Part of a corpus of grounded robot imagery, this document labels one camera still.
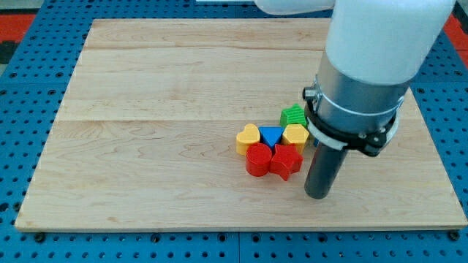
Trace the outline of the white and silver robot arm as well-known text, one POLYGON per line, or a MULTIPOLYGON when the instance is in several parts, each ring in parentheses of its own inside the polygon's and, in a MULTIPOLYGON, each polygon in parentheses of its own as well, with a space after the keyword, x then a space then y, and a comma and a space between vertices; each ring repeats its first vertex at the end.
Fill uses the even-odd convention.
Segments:
POLYGON ((410 83, 454 8, 454 0, 256 1, 271 15, 330 9, 312 86, 303 90, 317 154, 377 156, 399 127, 410 83))

